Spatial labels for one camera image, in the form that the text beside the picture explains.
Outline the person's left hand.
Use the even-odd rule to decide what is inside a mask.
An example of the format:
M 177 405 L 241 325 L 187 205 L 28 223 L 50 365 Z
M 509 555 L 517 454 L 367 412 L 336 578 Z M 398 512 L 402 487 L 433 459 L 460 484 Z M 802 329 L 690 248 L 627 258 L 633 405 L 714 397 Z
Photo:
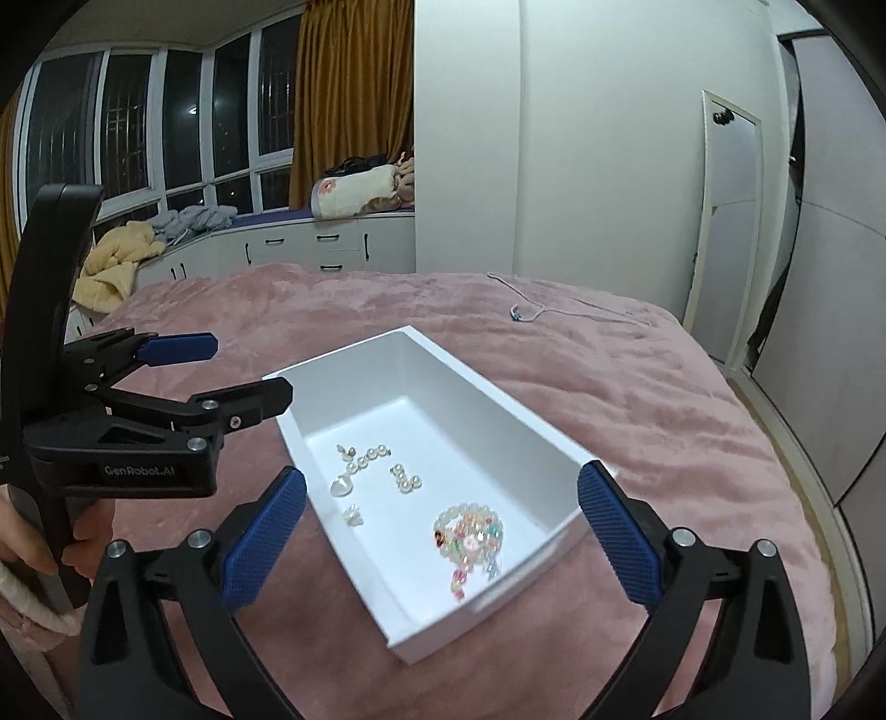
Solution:
M 49 552 L 44 536 L 15 510 L 6 486 L 2 487 L 0 506 L 3 563 L 23 561 L 40 573 L 56 574 L 59 566 Z M 87 507 L 74 523 L 74 541 L 61 554 L 61 562 L 84 578 L 93 579 L 105 548 L 111 542 L 115 514 L 114 500 L 97 500 Z

